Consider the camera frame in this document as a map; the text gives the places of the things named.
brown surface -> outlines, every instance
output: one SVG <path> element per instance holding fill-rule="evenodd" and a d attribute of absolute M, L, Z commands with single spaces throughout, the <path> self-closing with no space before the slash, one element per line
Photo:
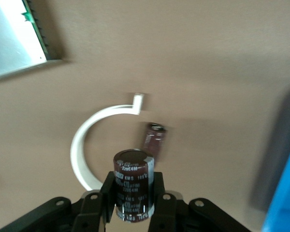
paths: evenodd
<path fill-rule="evenodd" d="M 143 122 L 161 123 L 169 131 L 156 171 L 166 188 L 206 197 L 259 231 L 264 213 L 249 199 L 290 88 L 290 1 L 35 2 L 51 14 L 67 62 L 0 81 L 0 227 L 53 197 L 75 202 L 84 191 L 69 158 L 76 130 L 143 92 L 140 116 L 90 132 L 97 177 L 114 154 L 139 146 Z M 147 224 L 114 219 L 108 231 Z"/>

